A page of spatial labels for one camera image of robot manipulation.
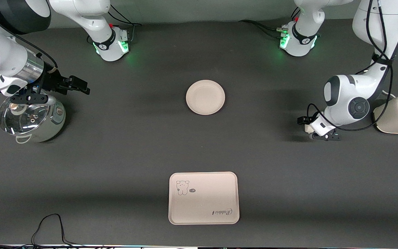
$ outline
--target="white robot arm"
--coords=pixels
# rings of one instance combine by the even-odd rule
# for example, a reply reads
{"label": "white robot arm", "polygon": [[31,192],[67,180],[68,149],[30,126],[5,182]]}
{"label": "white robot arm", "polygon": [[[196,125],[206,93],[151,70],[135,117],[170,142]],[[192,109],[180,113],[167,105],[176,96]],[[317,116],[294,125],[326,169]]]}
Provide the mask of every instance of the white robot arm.
{"label": "white robot arm", "polygon": [[50,0],[50,5],[57,13],[84,28],[92,38],[96,52],[105,61],[119,60],[129,51],[127,31],[110,27],[101,16],[108,13],[110,0]]}
{"label": "white robot arm", "polygon": [[45,0],[0,0],[0,92],[12,103],[46,104],[41,90],[66,94],[68,90],[89,94],[87,82],[62,77],[55,66],[18,44],[12,34],[45,30],[50,9]]}
{"label": "white robot arm", "polygon": [[369,113],[368,101],[379,95],[388,71],[392,73],[398,44],[398,1],[362,0],[354,16],[353,30],[362,41],[375,46],[374,55],[365,73],[335,75],[325,84],[327,107],[310,124],[319,136],[357,122]]}
{"label": "white robot arm", "polygon": [[284,30],[280,48],[292,56],[304,56],[314,47],[317,32],[325,20],[323,7],[350,3],[353,0],[294,0],[300,8],[297,21],[282,25]]}

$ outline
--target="bear drawing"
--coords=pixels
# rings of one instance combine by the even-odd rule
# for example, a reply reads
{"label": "bear drawing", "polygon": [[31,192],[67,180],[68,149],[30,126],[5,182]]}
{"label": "bear drawing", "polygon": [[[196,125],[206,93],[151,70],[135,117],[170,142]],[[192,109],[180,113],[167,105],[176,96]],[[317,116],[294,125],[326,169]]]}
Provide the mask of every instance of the bear drawing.
{"label": "bear drawing", "polygon": [[188,183],[190,181],[176,181],[178,195],[186,195],[188,193]]}

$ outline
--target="dark gray tabletop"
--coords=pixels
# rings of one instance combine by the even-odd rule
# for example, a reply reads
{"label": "dark gray tabletop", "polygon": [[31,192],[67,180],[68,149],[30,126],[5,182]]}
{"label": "dark gray tabletop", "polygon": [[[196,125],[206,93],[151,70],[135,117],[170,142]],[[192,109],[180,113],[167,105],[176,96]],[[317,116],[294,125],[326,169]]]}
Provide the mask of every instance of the dark gray tabletop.
{"label": "dark gray tabletop", "polygon": [[[83,244],[398,248],[398,135],[311,141],[296,124],[308,103],[324,106],[329,77],[368,65],[373,49],[351,24],[327,20],[303,58],[241,22],[137,27],[113,63],[82,29],[26,35],[92,93],[56,95],[68,117],[49,142],[18,145],[0,129],[0,243],[27,243],[56,212]],[[398,56],[394,70],[398,95]],[[201,79],[226,92],[208,117],[185,103]],[[239,222],[170,224],[170,175],[214,171],[238,176]],[[46,221],[37,243],[59,242],[57,220]]]}

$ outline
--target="transparent lid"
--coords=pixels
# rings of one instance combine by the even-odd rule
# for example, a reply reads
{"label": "transparent lid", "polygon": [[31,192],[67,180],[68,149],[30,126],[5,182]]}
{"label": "transparent lid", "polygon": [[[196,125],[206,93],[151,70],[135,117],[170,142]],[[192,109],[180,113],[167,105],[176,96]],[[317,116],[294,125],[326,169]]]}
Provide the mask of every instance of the transparent lid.
{"label": "transparent lid", "polygon": [[49,113],[49,105],[11,104],[7,98],[0,107],[0,127],[12,135],[22,135],[36,129]]}

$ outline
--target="green light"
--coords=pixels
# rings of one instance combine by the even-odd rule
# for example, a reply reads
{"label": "green light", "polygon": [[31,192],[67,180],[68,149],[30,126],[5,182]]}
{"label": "green light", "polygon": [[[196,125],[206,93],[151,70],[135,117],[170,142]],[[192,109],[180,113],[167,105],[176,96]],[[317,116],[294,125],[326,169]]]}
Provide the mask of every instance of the green light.
{"label": "green light", "polygon": [[316,39],[317,39],[317,35],[316,35],[316,37],[314,37],[314,41],[313,41],[313,44],[311,45],[311,48],[314,47],[314,44],[316,43]]}
{"label": "green light", "polygon": [[99,55],[99,51],[98,51],[98,48],[96,47],[95,43],[93,43],[93,46],[94,46],[95,49],[96,49],[96,53]]}
{"label": "green light", "polygon": [[290,35],[287,34],[285,37],[282,38],[284,41],[281,42],[281,48],[286,48],[288,41],[290,40]]}
{"label": "green light", "polygon": [[117,43],[119,44],[122,52],[128,52],[128,43],[126,41],[117,41]]}

